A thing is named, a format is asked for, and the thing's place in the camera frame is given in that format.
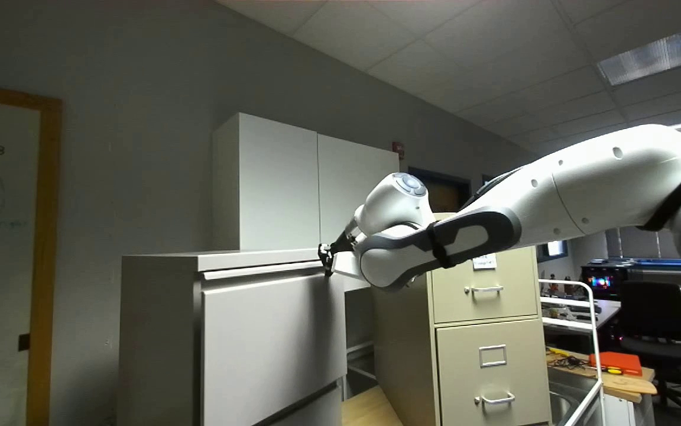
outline tall storage cabinet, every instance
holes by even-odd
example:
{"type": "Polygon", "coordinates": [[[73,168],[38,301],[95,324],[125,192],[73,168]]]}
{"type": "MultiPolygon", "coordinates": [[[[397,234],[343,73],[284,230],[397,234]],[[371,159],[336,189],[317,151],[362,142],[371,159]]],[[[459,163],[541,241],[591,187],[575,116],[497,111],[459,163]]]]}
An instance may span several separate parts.
{"type": "Polygon", "coordinates": [[[549,421],[534,249],[378,291],[376,374],[407,426],[549,421]]]}
{"type": "Polygon", "coordinates": [[[215,249],[310,249],[319,241],[317,133],[236,114],[215,130],[215,249]]]}
{"type": "MultiPolygon", "coordinates": [[[[213,142],[215,249],[317,249],[345,230],[355,208],[400,170],[395,151],[236,114],[213,142]]],[[[371,296],[345,282],[348,348],[371,341],[371,296]]]]}

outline white robotic arm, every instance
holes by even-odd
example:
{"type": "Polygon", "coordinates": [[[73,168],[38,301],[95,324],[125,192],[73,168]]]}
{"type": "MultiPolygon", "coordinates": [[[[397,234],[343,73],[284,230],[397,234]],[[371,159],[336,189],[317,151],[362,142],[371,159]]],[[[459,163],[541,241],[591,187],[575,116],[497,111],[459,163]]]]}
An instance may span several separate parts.
{"type": "Polygon", "coordinates": [[[681,251],[681,133],[638,125],[504,173],[445,220],[435,220],[414,175],[393,173],[319,256],[331,265],[336,251],[350,249],[369,284],[400,289],[482,253],[667,222],[681,251]]]}

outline gray wall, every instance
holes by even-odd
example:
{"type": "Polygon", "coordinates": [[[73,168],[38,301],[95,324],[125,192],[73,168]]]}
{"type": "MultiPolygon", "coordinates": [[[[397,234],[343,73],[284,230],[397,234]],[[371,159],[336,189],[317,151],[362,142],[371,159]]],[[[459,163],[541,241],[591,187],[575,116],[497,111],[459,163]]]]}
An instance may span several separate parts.
{"type": "Polygon", "coordinates": [[[210,135],[229,114],[400,140],[407,163],[473,182],[527,159],[210,0],[0,0],[0,85],[64,99],[57,426],[114,419],[121,256],[208,249],[210,135]]]}

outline desk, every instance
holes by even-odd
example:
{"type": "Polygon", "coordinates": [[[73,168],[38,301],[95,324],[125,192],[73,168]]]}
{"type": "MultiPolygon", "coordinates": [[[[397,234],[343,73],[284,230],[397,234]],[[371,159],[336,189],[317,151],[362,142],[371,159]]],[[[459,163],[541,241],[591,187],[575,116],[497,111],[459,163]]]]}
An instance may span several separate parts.
{"type": "MultiPolygon", "coordinates": [[[[596,376],[594,367],[560,367],[558,360],[560,355],[546,355],[549,367],[565,372],[565,374],[577,374],[577,376],[596,376]]],[[[657,393],[653,386],[655,372],[643,367],[643,376],[612,376],[612,374],[601,374],[603,381],[603,412],[605,412],[605,424],[617,424],[617,426],[653,426],[653,395],[657,393]]]]}
{"type": "MultiPolygon", "coordinates": [[[[605,327],[617,312],[622,310],[620,301],[608,301],[608,298],[596,298],[596,327],[605,327]]],[[[544,308],[544,317],[558,317],[558,320],[579,320],[579,322],[589,322],[591,315],[586,308],[544,308]]]]}

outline filing cabinet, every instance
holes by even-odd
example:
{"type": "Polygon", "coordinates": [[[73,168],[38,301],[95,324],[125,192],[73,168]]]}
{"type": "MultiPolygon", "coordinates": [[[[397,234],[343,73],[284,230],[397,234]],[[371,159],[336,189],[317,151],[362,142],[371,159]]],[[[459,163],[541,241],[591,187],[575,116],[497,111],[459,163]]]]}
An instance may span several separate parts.
{"type": "Polygon", "coordinates": [[[376,291],[376,374],[407,426],[546,424],[534,249],[376,291]]]}

